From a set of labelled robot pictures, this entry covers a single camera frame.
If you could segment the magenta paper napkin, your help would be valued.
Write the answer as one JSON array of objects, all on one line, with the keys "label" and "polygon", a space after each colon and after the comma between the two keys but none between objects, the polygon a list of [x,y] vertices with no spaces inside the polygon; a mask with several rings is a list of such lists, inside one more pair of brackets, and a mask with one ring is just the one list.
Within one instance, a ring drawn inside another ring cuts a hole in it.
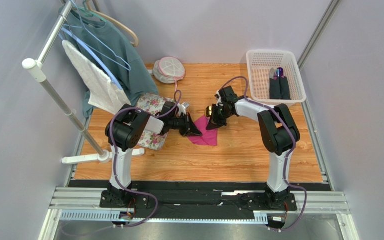
[{"label": "magenta paper napkin", "polygon": [[187,138],[195,145],[199,146],[217,146],[218,145],[218,129],[207,130],[206,127],[209,119],[203,115],[194,122],[202,136],[188,136]]}]

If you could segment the iridescent gold spoon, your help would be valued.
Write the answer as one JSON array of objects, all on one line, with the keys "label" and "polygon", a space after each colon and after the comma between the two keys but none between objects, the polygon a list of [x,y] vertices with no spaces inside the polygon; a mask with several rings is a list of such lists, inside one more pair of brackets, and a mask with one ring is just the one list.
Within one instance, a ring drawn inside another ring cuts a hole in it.
[{"label": "iridescent gold spoon", "polygon": [[207,106],[205,109],[205,116],[209,119],[212,116],[213,108],[212,106]]}]

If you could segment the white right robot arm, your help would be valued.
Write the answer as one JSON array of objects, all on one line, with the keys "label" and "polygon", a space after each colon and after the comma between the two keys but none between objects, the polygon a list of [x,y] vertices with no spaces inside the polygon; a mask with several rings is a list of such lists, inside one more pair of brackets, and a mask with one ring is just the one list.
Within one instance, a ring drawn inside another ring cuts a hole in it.
[{"label": "white right robot arm", "polygon": [[269,176],[263,202],[269,209],[280,208],[290,194],[291,157],[301,138],[289,107],[285,104],[266,105],[245,95],[238,96],[231,86],[220,89],[216,98],[217,103],[205,110],[205,116],[209,119],[206,129],[224,127],[232,116],[246,117],[259,124],[262,142],[270,153]]}]

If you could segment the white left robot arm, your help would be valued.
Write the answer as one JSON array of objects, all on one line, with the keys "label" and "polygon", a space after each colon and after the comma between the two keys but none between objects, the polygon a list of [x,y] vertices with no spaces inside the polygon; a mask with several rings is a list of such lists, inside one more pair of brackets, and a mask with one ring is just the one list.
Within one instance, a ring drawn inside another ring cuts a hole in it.
[{"label": "white left robot arm", "polygon": [[170,130],[178,130],[183,137],[203,135],[191,115],[181,111],[181,105],[175,102],[165,102],[156,116],[137,107],[124,105],[105,129],[114,157],[111,179],[101,194],[100,207],[126,208],[139,196],[131,189],[132,158],[134,148],[146,130],[157,135],[164,135]]}]

